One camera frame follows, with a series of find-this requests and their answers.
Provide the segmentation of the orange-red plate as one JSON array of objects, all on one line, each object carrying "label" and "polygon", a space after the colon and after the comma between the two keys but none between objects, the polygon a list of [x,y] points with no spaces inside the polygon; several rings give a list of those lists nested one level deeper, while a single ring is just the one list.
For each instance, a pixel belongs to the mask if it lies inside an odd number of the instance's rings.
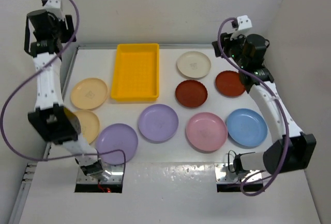
[{"label": "orange-red plate", "polygon": [[227,97],[238,97],[245,92],[239,73],[235,71],[222,71],[215,78],[215,86],[219,93]]}]

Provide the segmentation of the cream white plate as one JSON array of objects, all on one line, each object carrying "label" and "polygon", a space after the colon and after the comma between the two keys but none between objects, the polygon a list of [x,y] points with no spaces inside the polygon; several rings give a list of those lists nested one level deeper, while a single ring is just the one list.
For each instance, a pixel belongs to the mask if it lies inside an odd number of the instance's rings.
[{"label": "cream white plate", "polygon": [[176,62],[179,72],[192,79],[200,79],[208,75],[211,61],[208,56],[198,51],[183,53]]}]

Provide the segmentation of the dark red plate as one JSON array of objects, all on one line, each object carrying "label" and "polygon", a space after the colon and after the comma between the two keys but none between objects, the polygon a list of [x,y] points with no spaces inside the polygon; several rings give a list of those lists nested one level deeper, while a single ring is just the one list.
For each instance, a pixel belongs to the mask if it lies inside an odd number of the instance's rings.
[{"label": "dark red plate", "polygon": [[177,101],[186,108],[198,108],[208,97],[206,87],[196,80],[185,80],[175,90]]}]

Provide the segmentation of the pale yellow plate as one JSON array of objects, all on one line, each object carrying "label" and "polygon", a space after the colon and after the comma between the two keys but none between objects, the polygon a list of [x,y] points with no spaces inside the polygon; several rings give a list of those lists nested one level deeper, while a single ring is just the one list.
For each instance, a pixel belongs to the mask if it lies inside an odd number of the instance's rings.
[{"label": "pale yellow plate", "polygon": [[92,110],[108,98],[109,87],[99,78],[86,78],[78,82],[70,94],[71,103],[78,109]]},{"label": "pale yellow plate", "polygon": [[78,139],[78,135],[74,131],[77,122],[79,121],[81,134],[86,139],[88,144],[92,144],[98,137],[100,131],[100,121],[98,116],[89,110],[79,110],[76,112],[65,110],[65,114],[69,119],[69,123],[74,128],[66,140],[72,141]]}]

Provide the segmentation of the blue plate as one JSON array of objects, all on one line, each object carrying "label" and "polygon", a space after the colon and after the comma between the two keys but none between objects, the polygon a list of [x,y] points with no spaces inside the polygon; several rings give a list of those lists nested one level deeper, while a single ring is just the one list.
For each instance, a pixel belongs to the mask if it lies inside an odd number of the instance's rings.
[{"label": "blue plate", "polygon": [[230,137],[239,145],[257,147],[261,145],[268,132],[264,118],[251,109],[234,110],[226,120]]}]

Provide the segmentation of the pink plate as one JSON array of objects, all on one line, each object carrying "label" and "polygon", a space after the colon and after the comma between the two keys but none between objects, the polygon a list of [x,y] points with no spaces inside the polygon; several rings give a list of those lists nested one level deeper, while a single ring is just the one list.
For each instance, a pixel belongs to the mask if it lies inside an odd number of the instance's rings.
[{"label": "pink plate", "polygon": [[186,136],[195,149],[211,153],[225,144],[228,130],[219,116],[210,112],[200,112],[187,122]]}]

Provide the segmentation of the purple plate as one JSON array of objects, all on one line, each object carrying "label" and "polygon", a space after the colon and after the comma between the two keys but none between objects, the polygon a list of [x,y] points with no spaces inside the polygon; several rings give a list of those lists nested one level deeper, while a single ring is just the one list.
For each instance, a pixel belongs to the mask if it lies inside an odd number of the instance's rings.
[{"label": "purple plate", "polygon": [[117,123],[106,127],[99,135],[96,150],[101,154],[113,150],[122,150],[128,162],[138,147],[138,136],[133,128],[126,124]]},{"label": "purple plate", "polygon": [[153,104],[145,108],[138,118],[140,133],[152,143],[163,143],[178,129],[177,113],[168,105]]}]

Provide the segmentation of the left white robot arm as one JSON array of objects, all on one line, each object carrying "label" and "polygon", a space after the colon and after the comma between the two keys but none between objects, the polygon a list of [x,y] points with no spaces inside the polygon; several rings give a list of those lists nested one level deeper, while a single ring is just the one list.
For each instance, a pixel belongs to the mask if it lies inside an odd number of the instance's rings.
[{"label": "left white robot arm", "polygon": [[74,155],[84,175],[97,178],[103,173],[97,151],[83,137],[78,117],[63,104],[59,52],[73,32],[72,26],[66,27],[65,21],[45,9],[27,14],[24,50],[39,72],[35,109],[28,114],[28,120],[44,141]]}]

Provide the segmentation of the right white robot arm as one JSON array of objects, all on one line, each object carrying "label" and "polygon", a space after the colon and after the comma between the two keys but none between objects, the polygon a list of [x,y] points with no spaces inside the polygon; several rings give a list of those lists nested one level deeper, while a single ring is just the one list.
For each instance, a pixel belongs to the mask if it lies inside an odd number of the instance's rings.
[{"label": "right white robot arm", "polygon": [[317,142],[314,135],[305,134],[296,124],[278,95],[274,77],[264,65],[269,40],[257,34],[231,39],[231,34],[222,33],[212,45],[216,57],[232,58],[239,68],[240,82],[261,111],[273,142],[263,153],[236,155],[234,173],[306,169]]}]

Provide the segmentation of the yellow plastic bin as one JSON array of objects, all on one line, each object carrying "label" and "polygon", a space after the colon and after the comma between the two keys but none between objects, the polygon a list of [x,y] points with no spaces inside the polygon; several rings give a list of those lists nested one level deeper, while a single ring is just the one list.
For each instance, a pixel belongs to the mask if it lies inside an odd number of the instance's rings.
[{"label": "yellow plastic bin", "polygon": [[119,44],[111,98],[123,102],[148,102],[159,97],[159,44]]}]

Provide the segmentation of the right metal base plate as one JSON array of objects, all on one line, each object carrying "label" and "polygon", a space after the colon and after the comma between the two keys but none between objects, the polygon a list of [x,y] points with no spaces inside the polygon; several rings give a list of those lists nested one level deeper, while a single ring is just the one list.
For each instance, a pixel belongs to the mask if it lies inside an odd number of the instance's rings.
[{"label": "right metal base plate", "polygon": [[240,184],[246,178],[246,183],[257,183],[262,180],[262,172],[259,170],[250,170],[241,174],[234,172],[232,163],[215,163],[215,177],[218,184]]}]

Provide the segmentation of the metal base plate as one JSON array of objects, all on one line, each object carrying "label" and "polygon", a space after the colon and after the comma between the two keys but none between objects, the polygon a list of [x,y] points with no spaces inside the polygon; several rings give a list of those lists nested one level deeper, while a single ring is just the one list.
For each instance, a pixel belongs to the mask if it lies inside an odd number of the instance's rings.
[{"label": "metal base plate", "polygon": [[257,183],[262,180],[262,172],[259,170],[250,170],[241,174],[234,172],[232,163],[215,163],[215,177],[218,184],[240,184],[246,178],[246,183]]},{"label": "metal base plate", "polygon": [[78,170],[77,184],[121,184],[124,175],[123,165],[110,165],[108,163],[102,163],[104,171],[97,176],[86,176],[81,169]]}]

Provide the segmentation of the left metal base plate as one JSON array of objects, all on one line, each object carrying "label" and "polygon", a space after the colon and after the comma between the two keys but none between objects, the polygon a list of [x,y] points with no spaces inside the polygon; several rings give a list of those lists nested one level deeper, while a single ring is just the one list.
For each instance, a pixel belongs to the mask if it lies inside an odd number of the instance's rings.
[{"label": "left metal base plate", "polygon": [[78,170],[77,184],[121,184],[124,175],[123,165],[110,165],[108,163],[102,163],[104,171],[97,176],[86,176],[81,169]]}]

